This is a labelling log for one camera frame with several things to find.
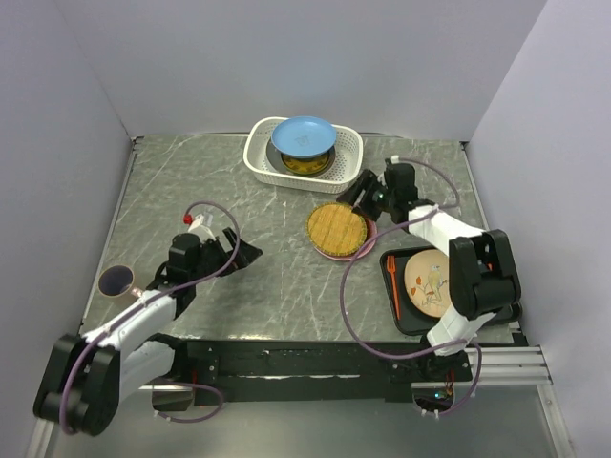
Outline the yellow woven plate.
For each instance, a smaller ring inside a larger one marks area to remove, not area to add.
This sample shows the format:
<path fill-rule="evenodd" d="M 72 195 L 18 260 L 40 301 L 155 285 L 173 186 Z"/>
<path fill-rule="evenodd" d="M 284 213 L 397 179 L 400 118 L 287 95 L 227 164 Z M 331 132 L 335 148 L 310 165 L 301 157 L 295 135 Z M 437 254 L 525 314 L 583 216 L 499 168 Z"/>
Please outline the yellow woven plate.
<path fill-rule="evenodd" d="M 320 252 L 346 257 L 354 254 L 366 241 L 368 225 L 352 212 L 349 205 L 328 202 L 316 207 L 306 222 L 309 240 Z"/>

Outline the yellow patterned brown-rimmed plate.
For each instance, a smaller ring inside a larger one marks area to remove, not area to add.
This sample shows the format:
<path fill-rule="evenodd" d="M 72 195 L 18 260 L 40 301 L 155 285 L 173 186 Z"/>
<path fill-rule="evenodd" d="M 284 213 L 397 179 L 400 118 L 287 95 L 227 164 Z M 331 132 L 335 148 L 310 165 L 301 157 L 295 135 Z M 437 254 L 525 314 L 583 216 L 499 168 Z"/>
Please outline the yellow patterned brown-rimmed plate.
<path fill-rule="evenodd" d="M 314 176 L 322 173 L 330 162 L 330 153 L 310 158 L 298 158 L 281 154 L 281 161 L 288 172 L 298 176 Z"/>

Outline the blue plate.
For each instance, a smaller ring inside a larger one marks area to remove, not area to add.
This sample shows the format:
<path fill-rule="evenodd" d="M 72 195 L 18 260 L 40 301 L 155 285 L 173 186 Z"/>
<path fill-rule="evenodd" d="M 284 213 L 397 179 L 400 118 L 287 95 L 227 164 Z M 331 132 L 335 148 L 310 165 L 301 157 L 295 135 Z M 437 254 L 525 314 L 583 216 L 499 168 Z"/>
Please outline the blue plate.
<path fill-rule="evenodd" d="M 295 158 L 320 156 L 334 146 L 336 139 L 336 129 L 326 120 L 314 116 L 288 118 L 271 134 L 274 147 Z"/>

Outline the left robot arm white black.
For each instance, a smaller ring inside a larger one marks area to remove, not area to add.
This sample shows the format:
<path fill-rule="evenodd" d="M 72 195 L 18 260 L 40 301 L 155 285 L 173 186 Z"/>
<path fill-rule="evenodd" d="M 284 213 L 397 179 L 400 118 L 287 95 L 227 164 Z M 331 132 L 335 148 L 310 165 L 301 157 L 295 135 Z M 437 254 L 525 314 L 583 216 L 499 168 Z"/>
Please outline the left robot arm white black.
<path fill-rule="evenodd" d="M 96 436 L 130 394 L 157 378 L 175 384 L 189 372 L 185 341 L 164 335 L 196 297 L 204 280 L 242 270 L 263 251 L 223 231 L 232 248 L 193 233 L 175 236 L 168 259 L 132 305 L 82 336 L 66 334 L 53 345 L 32 413 L 65 433 Z"/>

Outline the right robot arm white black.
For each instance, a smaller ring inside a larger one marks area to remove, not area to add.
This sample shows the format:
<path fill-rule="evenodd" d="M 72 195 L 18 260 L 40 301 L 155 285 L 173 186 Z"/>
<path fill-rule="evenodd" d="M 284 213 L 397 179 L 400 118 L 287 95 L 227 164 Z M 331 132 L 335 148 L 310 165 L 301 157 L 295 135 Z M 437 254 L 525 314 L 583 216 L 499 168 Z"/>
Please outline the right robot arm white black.
<path fill-rule="evenodd" d="M 385 163 L 382 175 L 362 171 L 337 199 L 370 220 L 389 214 L 394 230 L 419 237 L 447 256 L 451 304 L 426 335 L 424 348 L 414 353 L 389 354 L 361 339 L 355 342 L 378 358 L 417 358 L 419 372 L 429 380 L 439 380 L 451 369 L 450 356 L 471 344 L 477 331 L 499 310 L 520 300 L 516 263 L 505 232 L 475 228 L 450 215 L 451 209 L 459 207 L 458 199 L 438 204 L 419 196 L 415 184 L 418 160 L 392 156 Z"/>

